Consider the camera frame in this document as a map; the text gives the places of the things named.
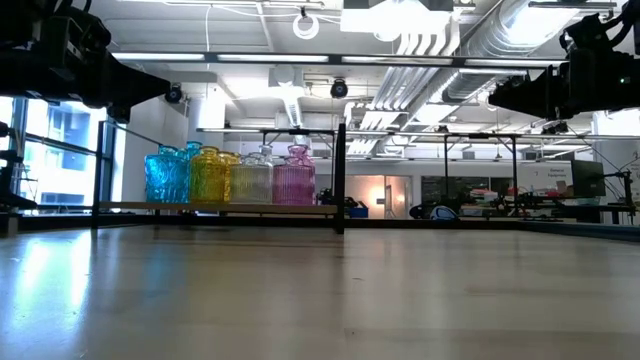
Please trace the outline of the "black computer monitor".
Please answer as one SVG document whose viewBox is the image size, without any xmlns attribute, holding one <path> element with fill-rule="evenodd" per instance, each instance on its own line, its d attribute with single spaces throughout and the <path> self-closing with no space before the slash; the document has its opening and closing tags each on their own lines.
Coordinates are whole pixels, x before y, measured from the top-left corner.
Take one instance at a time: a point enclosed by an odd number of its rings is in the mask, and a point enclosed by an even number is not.
<svg viewBox="0 0 640 360">
<path fill-rule="evenodd" d="M 599 162 L 573 160 L 571 162 L 572 186 L 575 197 L 606 195 L 604 167 Z"/>
</svg>

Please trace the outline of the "white LED light strip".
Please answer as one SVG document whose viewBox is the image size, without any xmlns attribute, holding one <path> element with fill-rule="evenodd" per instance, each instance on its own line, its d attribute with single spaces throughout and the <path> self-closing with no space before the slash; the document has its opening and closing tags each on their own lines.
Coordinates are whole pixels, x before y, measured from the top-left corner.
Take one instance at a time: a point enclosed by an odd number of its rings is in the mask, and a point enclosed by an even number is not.
<svg viewBox="0 0 640 360">
<path fill-rule="evenodd" d="M 201 61 L 205 55 L 201 53 L 135 53 L 119 52 L 113 56 L 122 61 Z"/>
<path fill-rule="evenodd" d="M 468 67 L 485 68 L 546 68 L 548 66 L 559 66 L 564 63 L 563 59 L 467 59 L 465 65 Z"/>
<path fill-rule="evenodd" d="M 325 55 L 219 54 L 220 62 L 328 63 Z"/>
<path fill-rule="evenodd" d="M 364 65 L 399 65 L 399 66 L 449 66 L 453 63 L 450 58 L 441 57 L 390 57 L 390 56 L 342 56 L 344 64 Z"/>
</svg>

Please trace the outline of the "black tripod stand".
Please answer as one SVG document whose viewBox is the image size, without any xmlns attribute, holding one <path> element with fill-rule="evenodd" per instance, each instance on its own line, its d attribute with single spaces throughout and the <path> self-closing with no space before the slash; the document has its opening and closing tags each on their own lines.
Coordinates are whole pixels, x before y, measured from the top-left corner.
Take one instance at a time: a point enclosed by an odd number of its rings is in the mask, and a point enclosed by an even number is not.
<svg viewBox="0 0 640 360">
<path fill-rule="evenodd" d="M 615 200 L 608 202 L 607 211 L 611 213 L 611 220 L 614 225 L 621 224 L 621 214 L 626 213 L 631 223 L 634 223 L 637 206 L 632 196 L 632 179 L 629 169 L 616 171 L 614 173 L 604 174 L 605 187 L 614 195 Z M 613 184 L 609 183 L 609 178 L 616 178 L 621 181 L 623 191 L 618 190 Z"/>
</svg>

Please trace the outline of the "blue medallion embossed glass vase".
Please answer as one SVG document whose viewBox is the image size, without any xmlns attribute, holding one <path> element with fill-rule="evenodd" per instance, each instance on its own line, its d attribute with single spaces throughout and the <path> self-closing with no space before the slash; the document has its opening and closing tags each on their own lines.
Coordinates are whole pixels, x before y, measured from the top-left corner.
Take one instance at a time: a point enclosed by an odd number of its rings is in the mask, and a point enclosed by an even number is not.
<svg viewBox="0 0 640 360">
<path fill-rule="evenodd" d="M 187 203 L 189 162 L 187 151 L 160 145 L 144 159 L 146 201 Z"/>
</svg>

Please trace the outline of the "blue white helmet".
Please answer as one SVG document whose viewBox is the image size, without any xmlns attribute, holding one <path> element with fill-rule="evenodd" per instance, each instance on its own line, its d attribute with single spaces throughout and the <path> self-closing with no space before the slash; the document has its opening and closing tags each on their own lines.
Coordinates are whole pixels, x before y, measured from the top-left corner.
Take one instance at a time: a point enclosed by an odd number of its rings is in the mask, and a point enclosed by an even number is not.
<svg viewBox="0 0 640 360">
<path fill-rule="evenodd" d="M 458 221 L 459 217 L 451 208 L 438 205 L 432 209 L 429 219 L 432 221 Z"/>
</svg>

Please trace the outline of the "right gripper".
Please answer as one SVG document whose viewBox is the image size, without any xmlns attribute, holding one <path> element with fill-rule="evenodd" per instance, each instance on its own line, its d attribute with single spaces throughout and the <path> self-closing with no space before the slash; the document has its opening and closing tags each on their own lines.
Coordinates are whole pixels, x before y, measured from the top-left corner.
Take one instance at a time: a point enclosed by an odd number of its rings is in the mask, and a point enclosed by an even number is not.
<svg viewBox="0 0 640 360">
<path fill-rule="evenodd" d="M 596 94 L 597 60 L 597 94 Z M 575 50 L 557 71 L 547 68 L 535 80 L 512 78 L 498 85 L 488 97 L 490 105 L 545 119 L 570 119 L 591 111 L 623 108 L 629 55 L 610 47 Z M 542 134 L 569 132 L 566 121 L 548 121 Z"/>
</svg>

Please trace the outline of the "silver ceiling air duct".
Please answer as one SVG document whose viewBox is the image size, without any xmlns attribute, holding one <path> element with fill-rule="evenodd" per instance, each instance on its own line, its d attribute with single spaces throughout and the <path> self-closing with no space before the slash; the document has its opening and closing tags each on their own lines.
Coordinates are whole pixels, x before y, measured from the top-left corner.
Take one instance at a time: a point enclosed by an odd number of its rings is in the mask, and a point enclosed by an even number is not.
<svg viewBox="0 0 640 360">
<path fill-rule="evenodd" d="M 497 7 L 466 40 L 452 16 L 436 34 L 405 34 L 402 55 L 459 55 L 467 57 L 529 56 L 558 34 L 579 13 L 576 8 L 532 7 L 535 1 L 498 0 Z M 390 67 L 370 107 L 404 111 L 415 104 L 428 115 L 443 118 L 457 110 L 494 80 L 493 74 L 465 73 L 452 68 Z"/>
</svg>

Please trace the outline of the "pink ribbed glass vase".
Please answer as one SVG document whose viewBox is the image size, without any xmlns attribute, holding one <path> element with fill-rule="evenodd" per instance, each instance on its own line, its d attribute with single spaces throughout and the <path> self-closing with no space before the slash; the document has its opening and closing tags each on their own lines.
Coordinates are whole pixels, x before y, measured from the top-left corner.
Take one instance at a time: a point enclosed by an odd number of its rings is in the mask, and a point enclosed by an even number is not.
<svg viewBox="0 0 640 360">
<path fill-rule="evenodd" d="M 313 205 L 315 197 L 315 163 L 307 145 L 290 145 L 283 164 L 273 173 L 272 201 L 278 205 Z"/>
</svg>

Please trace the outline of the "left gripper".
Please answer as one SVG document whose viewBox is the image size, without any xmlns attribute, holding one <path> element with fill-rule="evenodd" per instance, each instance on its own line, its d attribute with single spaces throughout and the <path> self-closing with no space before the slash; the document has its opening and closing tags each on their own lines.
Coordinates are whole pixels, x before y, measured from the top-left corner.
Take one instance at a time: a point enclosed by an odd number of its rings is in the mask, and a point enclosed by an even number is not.
<svg viewBox="0 0 640 360">
<path fill-rule="evenodd" d="M 114 122 L 129 123 L 132 106 L 170 89 L 168 80 L 126 66 L 111 53 L 82 67 L 76 75 L 78 25 L 70 13 L 74 0 L 34 1 L 42 12 L 34 25 L 31 49 L 42 57 L 57 98 L 77 100 L 79 95 L 87 106 L 107 107 Z"/>
</svg>

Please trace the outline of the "clear fine-ribbed glass vase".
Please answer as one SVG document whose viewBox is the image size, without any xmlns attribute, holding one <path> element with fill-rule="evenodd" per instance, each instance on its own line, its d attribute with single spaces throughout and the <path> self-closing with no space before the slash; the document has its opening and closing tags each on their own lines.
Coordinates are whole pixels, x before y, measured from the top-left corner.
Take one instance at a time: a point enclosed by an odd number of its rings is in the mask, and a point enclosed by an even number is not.
<svg viewBox="0 0 640 360">
<path fill-rule="evenodd" d="M 231 166 L 231 202 L 270 204 L 273 165 L 258 152 L 243 156 Z"/>
</svg>

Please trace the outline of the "white ceiling light panel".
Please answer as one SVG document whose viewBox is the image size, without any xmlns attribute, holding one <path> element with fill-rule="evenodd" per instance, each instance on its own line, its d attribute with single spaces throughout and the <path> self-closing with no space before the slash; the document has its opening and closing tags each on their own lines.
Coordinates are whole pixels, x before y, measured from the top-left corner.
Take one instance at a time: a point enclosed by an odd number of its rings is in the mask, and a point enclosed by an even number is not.
<svg viewBox="0 0 640 360">
<path fill-rule="evenodd" d="M 367 33 L 390 42 L 402 34 L 436 34 L 450 21 L 451 12 L 392 6 L 378 9 L 344 9 L 339 28 L 344 33 Z"/>
</svg>

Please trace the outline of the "yellow ribbed glass vase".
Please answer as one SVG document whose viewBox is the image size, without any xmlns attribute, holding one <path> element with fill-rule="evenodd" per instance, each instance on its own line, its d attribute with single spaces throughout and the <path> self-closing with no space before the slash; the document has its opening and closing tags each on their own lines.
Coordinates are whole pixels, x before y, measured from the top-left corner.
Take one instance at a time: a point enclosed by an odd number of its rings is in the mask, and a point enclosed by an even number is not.
<svg viewBox="0 0 640 360">
<path fill-rule="evenodd" d="M 219 149 L 203 146 L 190 161 L 189 201 L 192 203 L 222 203 L 226 165 Z"/>
</svg>

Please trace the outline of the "wooden shelf board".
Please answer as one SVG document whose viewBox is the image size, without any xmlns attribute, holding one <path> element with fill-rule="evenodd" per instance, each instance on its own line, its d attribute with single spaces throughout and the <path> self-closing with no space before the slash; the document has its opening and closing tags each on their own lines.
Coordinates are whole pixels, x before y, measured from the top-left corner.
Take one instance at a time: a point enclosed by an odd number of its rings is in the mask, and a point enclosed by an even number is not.
<svg viewBox="0 0 640 360">
<path fill-rule="evenodd" d="M 333 215 L 335 205 L 274 205 L 274 204 L 207 204 L 207 203 L 149 203 L 100 202 L 99 209 L 170 210 L 258 214 Z"/>
</svg>

